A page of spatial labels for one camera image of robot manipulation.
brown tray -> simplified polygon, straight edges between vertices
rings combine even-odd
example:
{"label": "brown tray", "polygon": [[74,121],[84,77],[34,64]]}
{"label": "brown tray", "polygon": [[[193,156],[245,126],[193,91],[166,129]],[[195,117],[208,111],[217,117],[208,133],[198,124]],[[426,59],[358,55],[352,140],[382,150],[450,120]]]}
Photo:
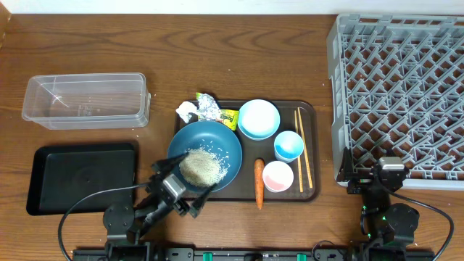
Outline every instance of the brown tray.
{"label": "brown tray", "polygon": [[[239,110],[247,101],[217,101],[221,109]],[[318,156],[318,134],[316,128],[316,113],[310,104],[304,101],[271,101],[281,115],[281,125],[270,138],[263,141],[252,141],[247,138],[237,127],[234,133],[240,140],[243,150],[243,162],[235,179],[225,188],[212,193],[210,201],[222,202],[255,202],[254,197],[254,161],[262,158],[265,164],[276,160],[274,156],[274,139],[282,131],[295,131],[294,111],[300,107],[304,137],[306,139],[307,154],[310,158],[312,188],[309,186],[305,167],[305,156],[302,154],[302,180],[303,192],[299,192],[298,162],[294,160],[289,165],[294,173],[294,182],[291,187],[283,192],[273,193],[264,189],[264,202],[311,202],[320,193],[320,168]],[[193,116],[191,123],[197,121]],[[176,132],[186,124],[177,116]],[[191,200],[197,195],[187,192],[185,199]]]}

rice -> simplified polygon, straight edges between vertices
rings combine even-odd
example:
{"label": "rice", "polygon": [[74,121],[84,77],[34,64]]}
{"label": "rice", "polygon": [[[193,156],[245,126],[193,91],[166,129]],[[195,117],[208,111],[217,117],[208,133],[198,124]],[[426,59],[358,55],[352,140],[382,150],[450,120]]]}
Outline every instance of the rice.
{"label": "rice", "polygon": [[182,176],[197,187],[210,187],[219,183],[227,174],[216,154],[204,148],[189,149],[188,156],[180,164]]}

pink cup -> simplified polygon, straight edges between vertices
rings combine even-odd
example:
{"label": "pink cup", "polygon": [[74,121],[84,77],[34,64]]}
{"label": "pink cup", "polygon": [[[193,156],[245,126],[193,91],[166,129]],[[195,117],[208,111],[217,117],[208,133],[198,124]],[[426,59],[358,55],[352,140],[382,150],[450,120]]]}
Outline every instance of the pink cup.
{"label": "pink cup", "polygon": [[268,191],[282,192],[293,183],[293,170],[285,162],[270,162],[262,171],[262,179]]}

blue cup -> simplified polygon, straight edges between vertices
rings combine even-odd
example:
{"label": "blue cup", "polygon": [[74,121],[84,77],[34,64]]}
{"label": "blue cup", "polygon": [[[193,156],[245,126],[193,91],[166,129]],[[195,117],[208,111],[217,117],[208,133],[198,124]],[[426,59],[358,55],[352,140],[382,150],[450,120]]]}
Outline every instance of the blue cup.
{"label": "blue cup", "polygon": [[274,155],[277,160],[290,163],[299,157],[305,144],[302,137],[294,131],[284,131],[274,140]]}

light blue bowl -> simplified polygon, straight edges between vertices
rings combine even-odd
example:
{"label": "light blue bowl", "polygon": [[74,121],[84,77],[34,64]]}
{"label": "light blue bowl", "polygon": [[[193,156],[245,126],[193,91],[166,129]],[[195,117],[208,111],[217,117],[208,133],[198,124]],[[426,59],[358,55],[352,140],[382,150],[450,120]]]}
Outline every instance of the light blue bowl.
{"label": "light blue bowl", "polygon": [[271,137],[280,124],[277,108],[268,101],[251,100],[240,108],[237,125],[246,137],[254,141]]}
{"label": "light blue bowl", "polygon": [[290,163],[299,157],[305,144],[302,137],[294,131],[284,131],[274,140],[274,155],[277,160]]}

